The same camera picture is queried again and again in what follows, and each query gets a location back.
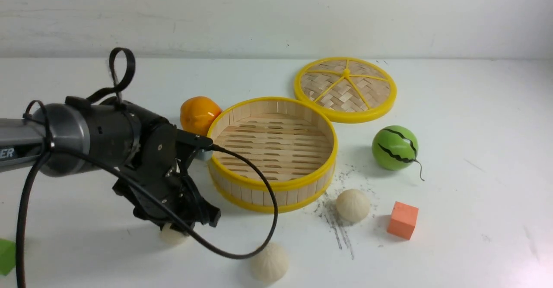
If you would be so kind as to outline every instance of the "toy watermelon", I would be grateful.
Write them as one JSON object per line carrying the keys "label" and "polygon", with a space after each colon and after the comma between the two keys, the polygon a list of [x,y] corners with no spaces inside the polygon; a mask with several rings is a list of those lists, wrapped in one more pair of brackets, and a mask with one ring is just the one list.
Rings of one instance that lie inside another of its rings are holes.
{"label": "toy watermelon", "polygon": [[401,170],[413,162],[420,164],[416,158],[419,143],[415,135],[399,125],[381,129],[373,139],[372,152],[377,163],[388,170]]}

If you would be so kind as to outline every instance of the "toy orange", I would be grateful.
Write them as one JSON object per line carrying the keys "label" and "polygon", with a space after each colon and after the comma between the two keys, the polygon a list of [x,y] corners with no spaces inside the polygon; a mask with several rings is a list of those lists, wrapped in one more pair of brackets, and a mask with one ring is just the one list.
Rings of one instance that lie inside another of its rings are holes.
{"label": "toy orange", "polygon": [[180,107],[180,124],[190,133],[206,136],[211,123],[221,112],[223,110],[208,97],[193,97]]}

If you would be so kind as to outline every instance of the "orange block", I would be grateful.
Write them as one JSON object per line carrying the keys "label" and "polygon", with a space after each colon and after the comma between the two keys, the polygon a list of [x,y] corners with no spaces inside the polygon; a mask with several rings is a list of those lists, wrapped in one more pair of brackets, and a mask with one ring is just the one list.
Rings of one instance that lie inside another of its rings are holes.
{"label": "orange block", "polygon": [[419,215],[417,207],[395,202],[391,211],[391,219],[388,224],[388,233],[405,239],[411,239],[415,231],[416,218]]}

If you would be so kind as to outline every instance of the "white table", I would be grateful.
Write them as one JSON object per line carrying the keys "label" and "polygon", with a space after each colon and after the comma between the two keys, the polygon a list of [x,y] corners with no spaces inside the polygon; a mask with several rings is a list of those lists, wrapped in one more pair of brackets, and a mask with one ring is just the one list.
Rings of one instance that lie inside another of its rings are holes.
{"label": "white table", "polygon": [[[196,95],[223,108],[267,95],[293,97],[292,78],[308,62],[138,58],[123,97],[179,123],[181,103]],[[369,123],[334,125],[334,182],[328,197],[279,217],[273,241],[286,247],[291,265],[273,287],[553,287],[553,64],[372,62],[395,79],[395,107]],[[32,99],[62,102],[110,85],[104,58],[2,59],[0,71],[0,117],[20,117]],[[426,182],[416,165],[396,174],[375,165],[368,146],[391,124],[418,137]],[[27,172],[0,174],[0,237],[14,237]],[[191,173],[223,213],[217,228],[196,230],[235,253],[257,247],[271,215],[223,199],[205,163],[195,162]],[[164,245],[158,228],[134,218],[130,203],[112,192],[114,182],[102,171],[38,176],[29,206],[28,288],[262,286],[247,262],[221,258],[192,239]],[[359,225],[336,227],[322,202],[345,188],[365,191],[372,212]],[[395,201],[420,209],[410,241],[385,232]],[[0,286],[15,281],[12,272]]]}

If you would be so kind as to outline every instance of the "black strap loop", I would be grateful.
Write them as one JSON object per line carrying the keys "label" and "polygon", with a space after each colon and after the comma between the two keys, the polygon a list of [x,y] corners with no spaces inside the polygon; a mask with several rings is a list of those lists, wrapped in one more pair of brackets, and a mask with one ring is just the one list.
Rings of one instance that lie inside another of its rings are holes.
{"label": "black strap loop", "polygon": [[113,78],[113,82],[115,83],[115,58],[117,54],[121,51],[125,53],[125,56],[127,58],[127,69],[125,71],[123,79],[121,79],[121,81],[114,87],[105,87],[104,89],[99,89],[97,92],[90,95],[87,98],[90,103],[96,103],[107,95],[122,92],[124,89],[127,88],[127,86],[129,86],[130,82],[132,81],[134,77],[134,71],[136,70],[136,60],[134,58],[133,52],[130,51],[130,49],[123,47],[113,48],[113,50],[109,54],[109,71],[111,72],[111,77]]}

